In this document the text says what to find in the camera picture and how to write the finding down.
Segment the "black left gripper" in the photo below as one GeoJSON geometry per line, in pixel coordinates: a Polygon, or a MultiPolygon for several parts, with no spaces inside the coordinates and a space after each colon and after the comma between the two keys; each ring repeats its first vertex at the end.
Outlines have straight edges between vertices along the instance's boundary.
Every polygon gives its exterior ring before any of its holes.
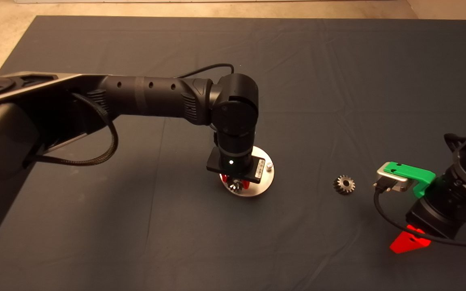
{"type": "Polygon", "coordinates": [[[260,183],[266,166],[264,157],[246,154],[229,156],[214,147],[206,163],[207,170],[221,174],[221,181],[228,184],[230,177],[242,180],[242,189],[247,190],[252,183],[260,183]]]}

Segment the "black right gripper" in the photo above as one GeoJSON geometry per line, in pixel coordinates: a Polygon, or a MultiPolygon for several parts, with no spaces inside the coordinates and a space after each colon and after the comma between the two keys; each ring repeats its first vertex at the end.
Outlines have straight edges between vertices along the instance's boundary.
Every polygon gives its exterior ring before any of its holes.
{"type": "MultiPolygon", "coordinates": [[[[426,234],[455,239],[466,223],[466,182],[453,172],[437,177],[406,214],[406,221],[426,234]]],[[[402,231],[392,241],[396,254],[429,247],[432,241],[402,231]]]]}

